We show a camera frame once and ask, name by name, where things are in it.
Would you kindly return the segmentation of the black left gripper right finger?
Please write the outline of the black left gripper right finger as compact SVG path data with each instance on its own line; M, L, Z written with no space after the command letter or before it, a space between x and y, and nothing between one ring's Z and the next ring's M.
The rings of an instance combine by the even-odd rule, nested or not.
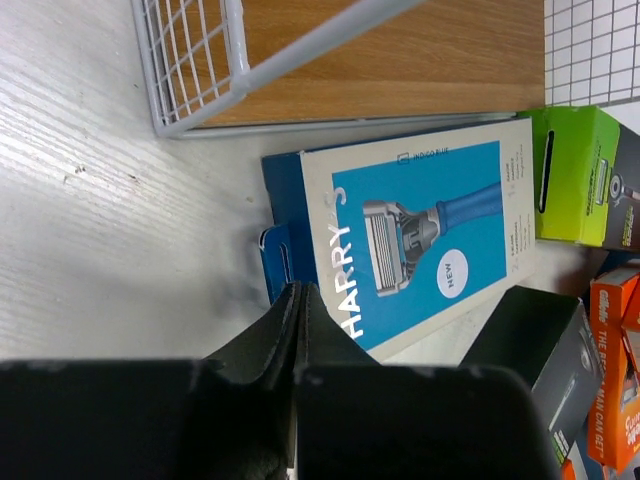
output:
M301 479L556 479L530 390L494 366L383 365L304 289L296 364Z

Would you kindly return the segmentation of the blue Harry's razor box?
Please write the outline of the blue Harry's razor box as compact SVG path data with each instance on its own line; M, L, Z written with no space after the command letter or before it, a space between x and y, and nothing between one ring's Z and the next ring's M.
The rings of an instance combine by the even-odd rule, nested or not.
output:
M316 285L385 360L531 276L532 133L515 118L264 157L269 296Z

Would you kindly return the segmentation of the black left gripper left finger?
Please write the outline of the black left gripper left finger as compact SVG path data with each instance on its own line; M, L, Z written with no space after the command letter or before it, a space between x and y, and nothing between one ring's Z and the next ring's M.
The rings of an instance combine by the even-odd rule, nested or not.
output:
M292 370L302 287L209 356L202 400L204 479L283 479L291 458Z

